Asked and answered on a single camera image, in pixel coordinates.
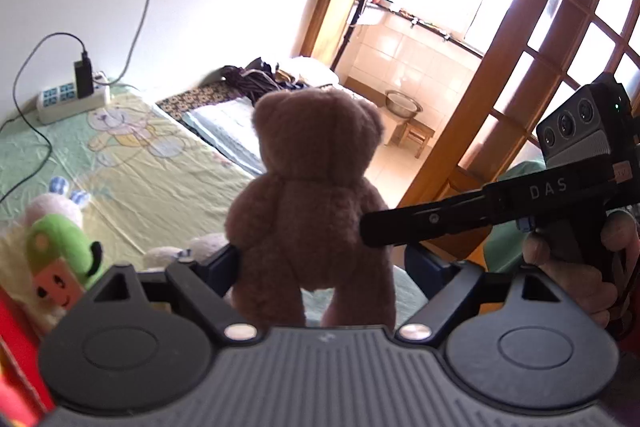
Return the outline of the person's right hand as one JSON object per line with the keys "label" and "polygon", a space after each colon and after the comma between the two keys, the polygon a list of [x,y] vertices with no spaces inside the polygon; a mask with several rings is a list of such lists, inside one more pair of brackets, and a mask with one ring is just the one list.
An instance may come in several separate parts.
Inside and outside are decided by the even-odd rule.
{"label": "person's right hand", "polygon": [[600,233],[602,245],[613,251],[614,283],[602,280],[602,274],[590,265],[576,265],[556,259],[544,239],[530,233],[523,245],[523,258],[536,265],[559,285],[597,324],[608,325],[611,317],[619,317],[628,303],[615,306],[620,293],[629,285],[631,273],[639,261],[638,225],[634,217],[616,210],[608,216]]}

